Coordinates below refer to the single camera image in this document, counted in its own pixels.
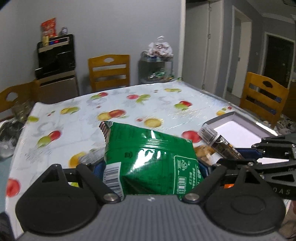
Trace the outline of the metal shelf rack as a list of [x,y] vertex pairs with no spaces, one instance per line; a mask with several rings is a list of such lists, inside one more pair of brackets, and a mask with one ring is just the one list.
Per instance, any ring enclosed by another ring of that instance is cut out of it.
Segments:
[[139,84],[169,82],[174,78],[173,57],[149,56],[143,51],[138,61]]

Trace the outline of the fruit pattern tablecloth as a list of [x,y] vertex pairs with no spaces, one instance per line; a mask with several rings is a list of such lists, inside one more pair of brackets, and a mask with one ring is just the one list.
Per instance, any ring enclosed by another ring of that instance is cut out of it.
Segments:
[[295,135],[182,81],[36,103],[7,240],[284,240]]

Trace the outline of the red snack bag on dispenser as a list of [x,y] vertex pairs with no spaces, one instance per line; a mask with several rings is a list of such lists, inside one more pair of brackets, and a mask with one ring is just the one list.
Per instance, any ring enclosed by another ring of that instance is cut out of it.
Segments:
[[45,36],[48,36],[49,38],[56,37],[56,18],[41,23],[41,28]]

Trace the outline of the wooden chair at left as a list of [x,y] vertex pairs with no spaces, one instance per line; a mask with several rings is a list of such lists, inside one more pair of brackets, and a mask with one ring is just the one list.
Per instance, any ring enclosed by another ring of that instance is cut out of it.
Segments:
[[[11,109],[16,103],[36,101],[38,87],[36,82],[32,81],[20,85],[14,85],[3,90],[1,92],[1,113]],[[13,100],[8,100],[10,94],[15,94],[16,97]]]

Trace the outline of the dark cylindrical snack pack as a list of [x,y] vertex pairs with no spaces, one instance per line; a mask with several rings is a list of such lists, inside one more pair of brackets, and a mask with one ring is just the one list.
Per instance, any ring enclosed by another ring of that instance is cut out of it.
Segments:
[[234,148],[234,146],[209,125],[202,125],[198,135],[224,159],[244,160],[244,157]]

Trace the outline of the white plastic bag on rack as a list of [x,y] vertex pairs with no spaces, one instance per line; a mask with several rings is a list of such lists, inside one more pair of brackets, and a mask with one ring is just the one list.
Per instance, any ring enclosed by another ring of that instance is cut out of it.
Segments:
[[150,57],[172,58],[173,49],[168,42],[164,41],[164,36],[159,36],[155,42],[148,45],[147,54]]

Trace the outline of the wooden chair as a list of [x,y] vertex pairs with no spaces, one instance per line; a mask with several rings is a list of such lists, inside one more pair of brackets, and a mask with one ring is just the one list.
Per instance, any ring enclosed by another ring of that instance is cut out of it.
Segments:
[[[14,85],[3,90],[1,92],[1,113],[11,109],[16,103],[36,101],[38,87],[36,82],[32,81],[20,85]],[[10,94],[15,94],[16,97],[13,100],[8,100]]]
[[288,94],[287,88],[271,78],[247,72],[239,107],[268,121],[274,128],[285,107]]
[[130,86],[130,56],[108,54],[88,59],[92,91]]

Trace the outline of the black water dispenser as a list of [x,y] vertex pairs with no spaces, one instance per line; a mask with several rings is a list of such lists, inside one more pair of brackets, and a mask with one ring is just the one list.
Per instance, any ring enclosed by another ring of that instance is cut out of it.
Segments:
[[79,96],[73,34],[50,38],[47,46],[38,42],[37,57],[35,82],[39,102],[53,104]]

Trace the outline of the grey shallow tray box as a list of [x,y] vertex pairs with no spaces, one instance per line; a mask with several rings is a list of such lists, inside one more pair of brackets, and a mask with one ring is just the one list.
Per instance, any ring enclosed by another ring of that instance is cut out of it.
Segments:
[[205,124],[222,135],[236,149],[250,148],[253,144],[261,142],[262,138],[278,135],[268,126],[235,111],[217,116]]

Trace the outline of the green snack bag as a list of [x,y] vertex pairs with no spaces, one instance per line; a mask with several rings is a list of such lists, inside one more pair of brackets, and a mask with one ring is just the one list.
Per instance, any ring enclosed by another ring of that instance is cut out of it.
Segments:
[[193,143],[155,130],[103,121],[103,182],[121,199],[127,195],[183,198],[202,177]]

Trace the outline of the clear bag of biscuits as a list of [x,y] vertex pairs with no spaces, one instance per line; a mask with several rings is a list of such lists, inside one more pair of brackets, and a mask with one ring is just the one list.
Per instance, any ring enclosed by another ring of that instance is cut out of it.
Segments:
[[214,164],[213,155],[215,154],[215,150],[207,145],[200,145],[194,147],[195,154],[197,158],[208,165]]

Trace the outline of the wooden chair at right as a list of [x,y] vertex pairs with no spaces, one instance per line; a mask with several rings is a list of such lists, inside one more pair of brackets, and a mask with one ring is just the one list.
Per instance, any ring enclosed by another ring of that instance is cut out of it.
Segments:
[[271,78],[247,72],[239,107],[268,121],[274,128],[285,107],[288,94],[287,88]]

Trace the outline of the wooden chair at back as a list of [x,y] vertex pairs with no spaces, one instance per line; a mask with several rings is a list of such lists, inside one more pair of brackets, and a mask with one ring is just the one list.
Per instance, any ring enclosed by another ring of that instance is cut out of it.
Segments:
[[130,56],[108,54],[88,59],[92,91],[130,86]]

